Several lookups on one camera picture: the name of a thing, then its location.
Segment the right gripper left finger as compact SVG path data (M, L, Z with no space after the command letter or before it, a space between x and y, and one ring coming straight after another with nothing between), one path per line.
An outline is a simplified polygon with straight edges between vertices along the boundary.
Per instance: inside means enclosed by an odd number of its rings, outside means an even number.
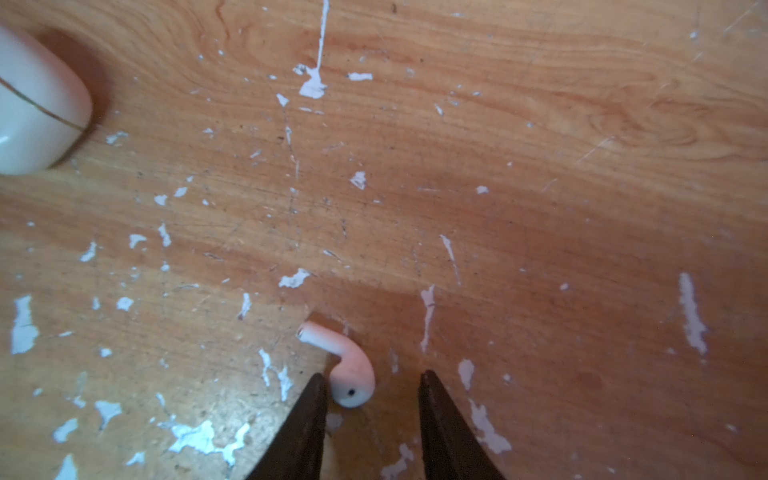
M328 381L322 374L310 378L248 480L320 478L327 389Z

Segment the white earbud charging case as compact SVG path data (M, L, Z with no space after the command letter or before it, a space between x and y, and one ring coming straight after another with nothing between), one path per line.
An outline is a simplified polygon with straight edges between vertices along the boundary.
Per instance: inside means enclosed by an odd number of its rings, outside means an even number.
M93 102L83 81L29 33L1 25L1 173L45 170L84 134Z

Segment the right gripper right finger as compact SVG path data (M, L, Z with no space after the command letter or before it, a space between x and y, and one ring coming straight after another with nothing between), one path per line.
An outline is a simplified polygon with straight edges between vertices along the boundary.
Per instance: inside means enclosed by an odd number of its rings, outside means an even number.
M426 479L504 479L434 371L421 375L418 400Z

